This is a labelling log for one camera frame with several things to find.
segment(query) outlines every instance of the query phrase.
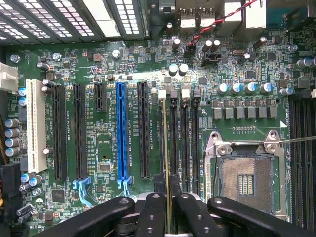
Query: white pci slot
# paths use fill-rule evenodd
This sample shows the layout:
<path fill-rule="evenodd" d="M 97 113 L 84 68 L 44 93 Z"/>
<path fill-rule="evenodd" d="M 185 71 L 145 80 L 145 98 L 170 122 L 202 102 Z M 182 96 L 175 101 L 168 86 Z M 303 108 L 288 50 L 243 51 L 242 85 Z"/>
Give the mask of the white pci slot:
<path fill-rule="evenodd" d="M 46 119 L 45 94 L 39 80 L 26 80 L 26 111 L 28 136 L 29 172 L 41 172 L 47 169 L 46 155 Z"/>

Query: pci express slot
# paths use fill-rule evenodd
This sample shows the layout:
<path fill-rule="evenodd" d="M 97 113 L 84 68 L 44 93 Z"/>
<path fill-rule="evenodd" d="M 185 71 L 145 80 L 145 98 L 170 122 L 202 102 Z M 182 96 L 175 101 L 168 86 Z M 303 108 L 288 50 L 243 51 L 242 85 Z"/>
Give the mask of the pci express slot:
<path fill-rule="evenodd" d="M 139 155 L 141 178 L 150 177 L 150 135 L 147 82 L 137 83 L 138 90 L 138 119 L 139 119 Z"/>
<path fill-rule="evenodd" d="M 103 83 L 98 81 L 93 84 L 94 87 L 94 109 L 104 112 L 107 110 L 106 92 Z"/>
<path fill-rule="evenodd" d="M 65 88 L 52 86 L 55 180 L 67 178 Z"/>
<path fill-rule="evenodd" d="M 84 86 L 81 84 L 75 84 L 73 86 L 73 92 L 75 114 L 74 120 L 76 180 L 82 180 L 88 176 Z"/>
<path fill-rule="evenodd" d="M 117 146 L 118 146 L 118 188 L 124 188 L 128 195 L 129 176 L 128 136 L 127 136 L 127 87 L 124 82 L 116 83 L 116 116 L 117 116 Z"/>

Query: red and black wire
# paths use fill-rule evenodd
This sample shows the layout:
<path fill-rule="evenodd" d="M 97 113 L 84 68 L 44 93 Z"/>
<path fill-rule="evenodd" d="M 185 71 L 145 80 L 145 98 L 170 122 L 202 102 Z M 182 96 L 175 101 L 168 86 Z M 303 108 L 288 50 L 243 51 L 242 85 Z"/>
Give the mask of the red and black wire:
<path fill-rule="evenodd" d="M 212 29 L 212 27 L 216 26 L 216 24 L 218 23 L 222 23 L 225 21 L 226 18 L 234 15 L 235 13 L 237 12 L 240 12 L 241 10 L 243 10 L 244 8 L 252 5 L 254 2 L 256 2 L 257 0 L 252 0 L 252 1 L 249 1 L 247 3 L 245 3 L 242 7 L 236 9 L 236 11 L 234 12 L 231 12 L 229 14 L 227 14 L 226 16 L 224 16 L 223 18 L 220 18 L 220 19 L 217 19 L 216 21 L 214 21 L 211 25 L 209 25 L 208 27 L 202 29 L 199 33 L 193 35 L 192 37 L 192 41 L 189 43 L 189 46 L 193 46 L 194 44 L 196 44 L 198 41 L 199 41 L 199 38 L 201 37 L 201 35 L 207 31 L 209 31 L 210 29 Z"/>

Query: white connector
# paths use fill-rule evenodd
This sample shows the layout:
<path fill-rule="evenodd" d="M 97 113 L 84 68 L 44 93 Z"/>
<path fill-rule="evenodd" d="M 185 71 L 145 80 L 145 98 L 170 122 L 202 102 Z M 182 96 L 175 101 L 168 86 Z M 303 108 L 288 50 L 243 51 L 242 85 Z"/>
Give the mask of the white connector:
<path fill-rule="evenodd" d="M 18 70 L 0 63 L 0 90 L 18 91 Z"/>
<path fill-rule="evenodd" d="M 45 94 L 39 80 L 26 80 L 26 112 L 29 172 L 41 172 L 47 169 L 45 124 Z"/>

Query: blue pcie slot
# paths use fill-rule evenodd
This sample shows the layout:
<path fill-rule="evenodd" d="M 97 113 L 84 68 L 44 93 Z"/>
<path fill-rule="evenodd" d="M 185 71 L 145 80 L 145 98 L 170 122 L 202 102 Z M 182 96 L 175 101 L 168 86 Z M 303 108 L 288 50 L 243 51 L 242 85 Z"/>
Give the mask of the blue pcie slot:
<path fill-rule="evenodd" d="M 130 195 L 131 177 L 128 173 L 128 137 L 127 137 L 127 88 L 124 82 L 116 83 L 117 104 L 117 143 L 118 143 L 118 188 L 124 188 L 124 194 Z"/>

